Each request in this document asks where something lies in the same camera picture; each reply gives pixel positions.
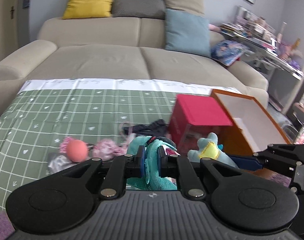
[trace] beige sofa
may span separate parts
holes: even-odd
[[[211,46],[224,37],[211,32]],[[235,87],[267,106],[267,80],[244,62],[225,69],[164,50],[164,21],[116,17],[46,21],[39,39],[0,62],[0,114],[28,79],[162,79]]]

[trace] gray ribbed plate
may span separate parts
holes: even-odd
[[[17,231],[10,240],[294,240],[290,231],[250,236],[220,224],[203,202],[190,201],[178,191],[127,191],[103,201],[95,214],[71,231],[36,236]]]

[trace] throw pillow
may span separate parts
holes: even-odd
[[[165,49],[211,57],[208,20],[203,16],[166,9]]]
[[[189,12],[192,14],[204,14],[204,0],[164,0],[166,8]]]
[[[112,4],[113,17],[138,17],[165,19],[165,4],[163,0],[114,0]]]
[[[63,19],[110,17],[112,0],[69,0]]]
[[[213,59],[231,66],[248,49],[247,46],[235,41],[221,41],[212,48],[211,54]]]

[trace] coral makeup sponge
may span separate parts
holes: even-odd
[[[89,150],[85,142],[72,140],[66,148],[68,158],[76,163],[84,162],[88,158]]]

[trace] metal screw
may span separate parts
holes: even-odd
[[[292,187],[292,188],[290,188],[290,190],[291,190],[292,192],[294,192],[294,193],[297,192],[297,188],[296,188],[296,187]]]
[[[190,189],[188,193],[192,197],[202,197],[204,195],[203,190],[200,190],[200,189],[197,189],[197,188]]]
[[[101,195],[105,197],[113,197],[116,195],[116,190],[112,188],[105,188],[101,190]]]

